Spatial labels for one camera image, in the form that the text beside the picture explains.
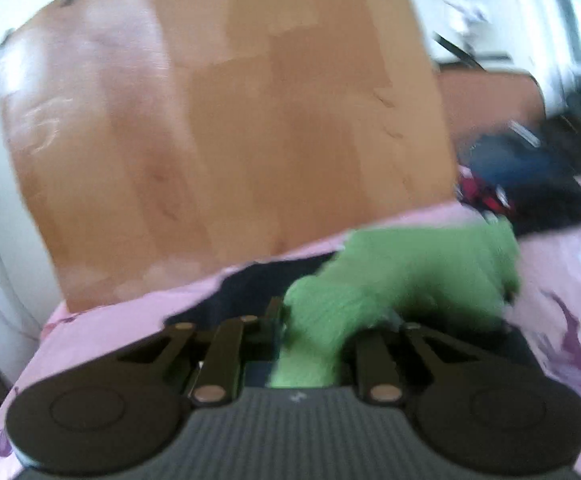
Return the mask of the brown upholstered chair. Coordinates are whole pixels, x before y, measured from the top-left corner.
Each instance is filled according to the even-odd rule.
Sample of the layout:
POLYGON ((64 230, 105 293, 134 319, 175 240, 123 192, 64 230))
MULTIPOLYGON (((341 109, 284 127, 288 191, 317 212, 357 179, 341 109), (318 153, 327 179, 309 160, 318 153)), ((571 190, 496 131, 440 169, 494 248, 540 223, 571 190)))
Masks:
POLYGON ((481 134, 506 130, 510 122, 535 126, 546 118, 542 89, 526 72, 445 68, 437 82, 457 152, 481 134))

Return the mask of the pink floral bed sheet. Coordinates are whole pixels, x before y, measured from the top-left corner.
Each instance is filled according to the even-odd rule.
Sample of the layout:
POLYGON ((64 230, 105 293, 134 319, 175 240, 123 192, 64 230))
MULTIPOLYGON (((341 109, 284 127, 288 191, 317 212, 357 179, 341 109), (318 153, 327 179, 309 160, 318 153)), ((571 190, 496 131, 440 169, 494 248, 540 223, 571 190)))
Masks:
MULTIPOLYGON (((521 329, 545 372, 581 394, 581 226, 523 238, 518 269, 521 289, 509 320, 521 329)), ((229 266, 186 286, 83 313, 58 306, 42 330, 39 350, 5 400, 12 402, 45 377, 156 333, 165 318, 198 304, 238 270, 229 266)), ((581 472, 581 455, 577 468, 581 472)))

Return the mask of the wooden headboard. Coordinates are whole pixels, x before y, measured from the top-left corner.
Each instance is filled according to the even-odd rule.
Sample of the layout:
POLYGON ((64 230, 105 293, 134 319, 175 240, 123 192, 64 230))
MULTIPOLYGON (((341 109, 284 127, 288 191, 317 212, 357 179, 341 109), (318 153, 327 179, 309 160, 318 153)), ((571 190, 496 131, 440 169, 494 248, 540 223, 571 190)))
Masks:
POLYGON ((69 309, 448 200, 409 0, 54 1, 0 55, 5 137, 69 309))

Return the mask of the green and navy knit sweater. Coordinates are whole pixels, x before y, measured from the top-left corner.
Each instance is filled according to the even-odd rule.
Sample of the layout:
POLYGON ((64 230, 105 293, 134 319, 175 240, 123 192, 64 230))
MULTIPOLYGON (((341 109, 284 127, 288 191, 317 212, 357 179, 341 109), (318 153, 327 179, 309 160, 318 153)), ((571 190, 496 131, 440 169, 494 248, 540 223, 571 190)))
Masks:
POLYGON ((270 386, 329 387, 339 380, 345 343, 391 314, 428 310, 497 330, 519 289, 518 255, 506 220, 359 230, 338 252, 246 266, 167 322, 213 330, 229 318, 261 315, 280 297, 289 319, 270 386))

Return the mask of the black red striped garment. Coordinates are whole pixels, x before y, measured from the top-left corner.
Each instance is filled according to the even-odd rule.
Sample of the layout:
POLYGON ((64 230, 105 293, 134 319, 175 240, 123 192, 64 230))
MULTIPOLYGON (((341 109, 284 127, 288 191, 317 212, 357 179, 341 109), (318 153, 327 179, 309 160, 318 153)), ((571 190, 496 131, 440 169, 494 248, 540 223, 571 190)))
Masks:
POLYGON ((581 226, 581 184, 536 136, 484 134, 457 149, 457 199, 501 216, 517 237, 581 226))

